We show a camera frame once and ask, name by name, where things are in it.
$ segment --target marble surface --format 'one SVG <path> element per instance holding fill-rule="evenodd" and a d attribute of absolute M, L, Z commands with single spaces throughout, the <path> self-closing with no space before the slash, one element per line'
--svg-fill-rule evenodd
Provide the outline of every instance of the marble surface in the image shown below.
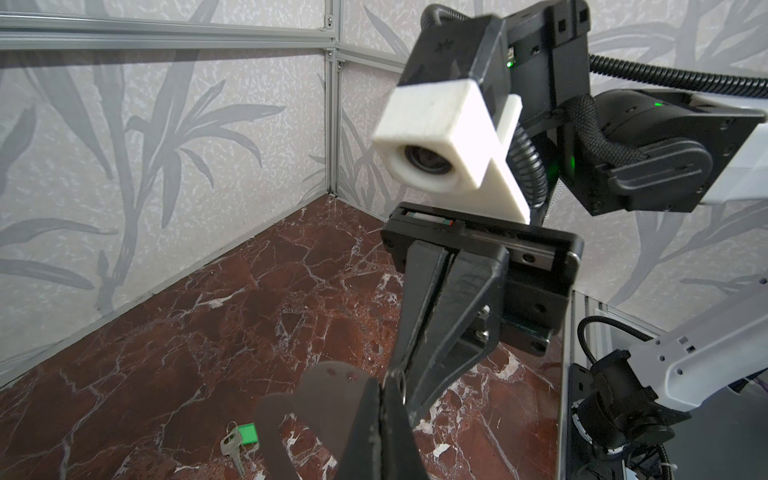
<path fill-rule="evenodd" d="M 0 478 L 237 478 L 218 442 L 307 366 L 382 377 L 402 277 L 382 222 L 322 197 L 0 390 Z M 561 341 L 543 359 L 498 347 L 415 430 L 433 478 L 554 478 Z M 302 478 L 336 461 L 300 422 Z M 271 478 L 257 446 L 246 478 Z"/>

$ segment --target gray leaf pattern wallpaper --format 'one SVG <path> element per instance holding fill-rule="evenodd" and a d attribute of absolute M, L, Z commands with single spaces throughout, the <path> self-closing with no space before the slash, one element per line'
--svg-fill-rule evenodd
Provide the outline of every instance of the gray leaf pattern wallpaper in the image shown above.
<path fill-rule="evenodd" d="M 409 0 L 393 8 L 384 0 L 346 2 L 343 40 L 405 58 L 419 35 L 419 16 L 428 3 Z M 470 15 L 508 15 L 535 2 L 441 3 Z M 597 0 L 589 5 L 592 53 L 716 73 L 768 74 L 768 2 Z M 355 66 L 354 71 L 345 71 L 342 85 L 347 114 L 360 123 L 366 108 L 381 111 L 373 105 L 382 104 L 387 89 L 391 91 L 397 82 L 397 76 L 388 72 L 364 74 L 362 70 Z M 593 94 L 633 86 L 637 85 L 592 77 Z M 381 170 L 375 154 L 366 155 L 364 146 L 374 126 L 375 122 L 359 130 L 360 142 L 347 139 L 350 148 L 344 147 L 343 136 L 339 162 L 340 169 L 348 172 L 344 174 L 346 198 L 385 217 L 406 197 L 406 189 Z M 344 157 L 344 150 L 352 150 L 355 144 L 360 145 L 359 153 Z M 390 202 L 370 199 L 369 192 L 377 187 L 366 172 L 376 170 L 391 182 L 388 192 L 395 195 Z M 418 192 L 409 195 L 419 198 Z M 672 329 L 768 275 L 766 209 L 768 201 L 741 201 L 700 206 L 691 214 L 615 212 L 593 218 L 565 191 L 551 208 L 546 226 L 578 233 L 586 240 L 579 291 Z"/>
<path fill-rule="evenodd" d="M 190 22 L 210 22 L 220 8 L 194 4 Z M 4 369 L 326 190 L 319 52 L 20 51 L 2 60 Z"/>
<path fill-rule="evenodd" d="M 401 201 L 425 203 L 423 192 L 392 179 L 370 140 L 399 75 L 345 64 L 341 82 L 339 196 L 386 218 Z"/>

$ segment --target metal key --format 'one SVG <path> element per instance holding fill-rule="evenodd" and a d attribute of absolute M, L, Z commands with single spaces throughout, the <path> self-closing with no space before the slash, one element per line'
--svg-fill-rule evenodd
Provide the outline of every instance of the metal key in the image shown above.
<path fill-rule="evenodd" d="M 235 464 L 235 470 L 237 470 L 237 474 L 241 478 L 245 476 L 245 465 L 243 465 L 243 459 L 240 458 L 240 446 L 242 444 L 243 436 L 237 428 L 227 433 L 227 436 L 219 442 L 221 455 L 226 455 L 232 459 L 232 462 Z"/>

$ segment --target black cable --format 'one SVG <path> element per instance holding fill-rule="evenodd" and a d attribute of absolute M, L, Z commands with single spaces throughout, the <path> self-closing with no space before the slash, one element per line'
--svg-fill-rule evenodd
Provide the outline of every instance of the black cable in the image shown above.
<path fill-rule="evenodd" d="M 507 153 L 507 165 L 518 182 L 528 206 L 539 208 L 547 200 L 549 185 L 547 169 L 538 155 L 536 146 L 521 126 L 515 129 L 515 136 Z"/>
<path fill-rule="evenodd" d="M 659 67 L 602 55 L 589 56 L 589 70 L 596 74 L 640 81 L 661 87 L 736 97 L 768 98 L 768 78 L 680 70 L 679 68 Z"/>
<path fill-rule="evenodd" d="M 454 10 L 451 7 L 440 5 L 439 3 L 433 3 L 427 5 L 422 12 L 422 30 L 436 25 L 442 25 L 446 22 L 453 22 L 456 20 L 469 20 L 471 17 L 464 15 L 463 13 Z"/>
<path fill-rule="evenodd" d="M 669 466 L 670 458 L 667 456 L 667 450 L 664 448 L 664 445 L 656 445 L 656 448 L 659 451 L 659 466 L 661 467 L 661 478 L 663 480 L 672 480 L 672 467 Z"/>
<path fill-rule="evenodd" d="M 589 325 L 590 323 L 605 323 L 606 325 L 613 326 L 615 328 L 618 328 L 619 330 L 629 333 L 630 335 L 644 342 L 647 342 L 648 340 L 653 338 L 652 336 L 646 335 L 645 333 L 642 333 L 640 330 L 634 329 L 629 325 L 619 322 L 618 320 L 614 320 L 612 318 L 608 318 L 606 316 L 599 316 L 599 315 L 588 316 L 587 318 L 579 322 L 578 328 L 576 329 L 576 335 L 578 336 L 578 342 L 579 342 L 579 345 L 581 345 L 581 349 L 584 350 L 584 354 L 589 359 L 589 362 L 593 365 L 598 361 L 594 358 L 594 355 L 592 355 L 592 352 L 590 352 L 589 346 L 587 346 L 587 339 L 584 337 L 584 332 L 587 329 L 587 325 Z"/>
<path fill-rule="evenodd" d="M 573 122 L 581 149 L 587 158 L 598 163 L 605 162 L 614 167 L 624 167 L 646 160 L 648 156 L 639 148 L 610 141 L 600 128 L 598 106 L 589 94 L 581 94 L 563 103 L 565 113 Z"/>

